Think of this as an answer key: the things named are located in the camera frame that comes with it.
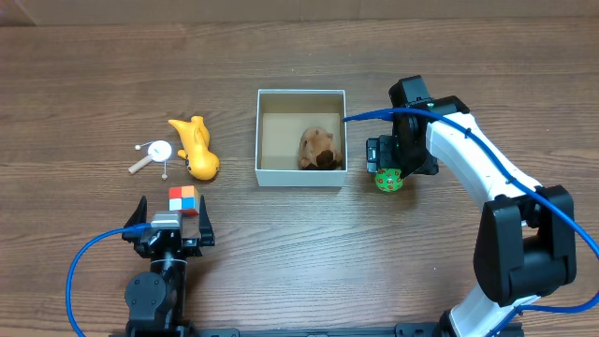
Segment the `blue hose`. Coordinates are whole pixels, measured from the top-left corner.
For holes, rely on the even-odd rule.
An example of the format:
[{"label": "blue hose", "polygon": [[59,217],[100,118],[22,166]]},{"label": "blue hose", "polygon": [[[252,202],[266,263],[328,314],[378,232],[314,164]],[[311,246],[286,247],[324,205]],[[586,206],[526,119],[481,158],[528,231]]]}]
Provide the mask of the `blue hose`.
[{"label": "blue hose", "polygon": [[104,234],[98,235],[97,237],[93,238],[91,241],[85,243],[85,245],[75,255],[75,258],[73,258],[73,262],[71,262],[71,267],[68,269],[68,274],[66,275],[66,289],[65,289],[66,316],[68,317],[68,322],[71,324],[71,327],[73,328],[73,330],[77,333],[77,335],[79,337],[85,337],[85,334],[83,334],[83,331],[81,331],[81,329],[77,325],[77,322],[75,321],[75,317],[73,316],[73,308],[71,305],[71,285],[73,283],[73,273],[75,272],[75,267],[77,267],[77,263],[79,262],[81,256],[83,256],[83,253],[85,253],[85,251],[87,251],[92,245],[94,245],[95,243],[97,243],[103,239],[106,239],[109,236],[112,236],[115,234],[126,233],[126,232],[140,231],[140,230],[143,230],[148,227],[150,227],[150,224],[138,224],[138,225],[134,225],[132,227],[114,229],[114,230],[111,230]]},{"label": "blue hose", "polygon": [[[376,111],[366,112],[366,113],[363,113],[363,114],[360,114],[357,116],[347,117],[344,119],[344,121],[345,122],[363,121],[363,120],[368,120],[368,119],[382,119],[384,121],[392,121],[393,113],[396,113],[396,112],[424,116],[424,117],[430,118],[434,121],[440,121],[440,122],[443,122],[443,123],[453,127],[454,129],[460,131],[464,135],[467,135],[467,137],[469,139],[471,139],[476,145],[478,145],[478,147],[487,155],[487,157],[490,159],[490,161],[493,163],[493,165],[502,173],[502,175],[507,179],[508,182],[511,182],[520,191],[524,192],[525,194],[527,194],[528,196],[533,198],[536,202],[538,202],[541,206],[548,208],[551,212],[553,212],[560,219],[562,219],[564,221],[564,223],[566,223],[570,228],[572,228],[582,238],[582,240],[584,240],[584,242],[586,242],[589,245],[591,250],[595,253],[595,256],[597,257],[597,259],[599,259],[599,246],[597,245],[597,242],[595,242],[592,239],[592,237],[591,237],[591,235],[589,235],[589,233],[587,233],[579,224],[577,224],[576,221],[574,221],[574,219],[569,217],[566,213],[562,212],[562,210],[557,208],[554,204],[549,202],[547,199],[541,197],[539,194],[534,192],[532,189],[526,187],[520,181],[518,181],[517,179],[512,177],[512,175],[509,173],[507,168],[505,168],[505,166],[499,160],[497,155],[495,155],[495,153],[492,151],[492,149],[489,148],[489,146],[487,146],[487,144],[482,139],[480,139],[473,133],[469,132],[468,129],[459,125],[458,123],[456,123],[442,115],[439,115],[439,114],[436,114],[436,113],[433,113],[430,111],[409,109],[409,108],[391,108],[391,109],[376,110]],[[509,324],[509,322],[512,320],[512,318],[514,318],[516,315],[521,314],[524,310],[535,310],[535,311],[541,311],[541,312],[547,312],[547,313],[577,314],[577,313],[582,313],[584,311],[591,309],[598,302],[599,302],[599,291],[595,294],[595,296],[593,296],[586,303],[583,303],[583,304],[580,304],[577,306],[572,306],[572,307],[551,307],[551,306],[543,306],[543,305],[519,305],[519,306],[515,307],[514,310],[495,329],[491,330],[489,332],[489,334],[487,334],[487,337],[494,336],[494,335],[498,334],[499,332],[501,332]]]}]

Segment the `wooden handle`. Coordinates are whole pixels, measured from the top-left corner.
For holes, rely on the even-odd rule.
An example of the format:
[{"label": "wooden handle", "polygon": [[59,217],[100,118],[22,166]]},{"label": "wooden handle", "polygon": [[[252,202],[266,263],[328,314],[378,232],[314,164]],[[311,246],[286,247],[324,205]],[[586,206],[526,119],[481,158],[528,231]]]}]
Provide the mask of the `wooden handle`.
[{"label": "wooden handle", "polygon": [[131,168],[129,168],[129,172],[131,172],[131,174],[135,174],[135,172],[139,171],[140,169],[143,169],[143,167],[150,163],[152,163],[152,156],[148,154],[145,157],[143,157],[143,159],[133,164]]}]

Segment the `brown plush toy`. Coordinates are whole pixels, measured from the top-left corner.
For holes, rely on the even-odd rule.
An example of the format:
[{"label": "brown plush toy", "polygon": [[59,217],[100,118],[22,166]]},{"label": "brown plush toy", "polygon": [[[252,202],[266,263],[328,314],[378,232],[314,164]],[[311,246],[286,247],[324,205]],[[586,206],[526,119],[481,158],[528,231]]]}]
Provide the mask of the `brown plush toy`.
[{"label": "brown plush toy", "polygon": [[343,154],[333,144],[333,134],[322,127],[308,127],[299,141],[301,169],[336,169]]}]

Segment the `rubik's cube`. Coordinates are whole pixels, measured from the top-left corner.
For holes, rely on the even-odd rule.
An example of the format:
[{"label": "rubik's cube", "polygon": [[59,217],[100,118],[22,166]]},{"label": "rubik's cube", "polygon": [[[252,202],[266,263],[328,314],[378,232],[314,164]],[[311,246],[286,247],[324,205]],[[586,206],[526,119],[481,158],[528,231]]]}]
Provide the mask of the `rubik's cube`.
[{"label": "rubik's cube", "polygon": [[194,186],[170,187],[168,209],[179,211],[187,216],[199,214],[199,194]]}]

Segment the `cardboard box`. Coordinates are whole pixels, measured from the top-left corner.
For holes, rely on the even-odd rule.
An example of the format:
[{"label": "cardboard box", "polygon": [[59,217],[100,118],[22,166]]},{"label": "cardboard box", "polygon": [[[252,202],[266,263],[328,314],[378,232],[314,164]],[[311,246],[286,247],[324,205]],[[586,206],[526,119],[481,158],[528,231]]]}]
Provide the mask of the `cardboard box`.
[{"label": "cardboard box", "polygon": [[[347,175],[344,90],[258,90],[256,177],[260,186],[343,186]],[[306,128],[333,134],[343,153],[335,170],[300,170],[298,150]]]}]

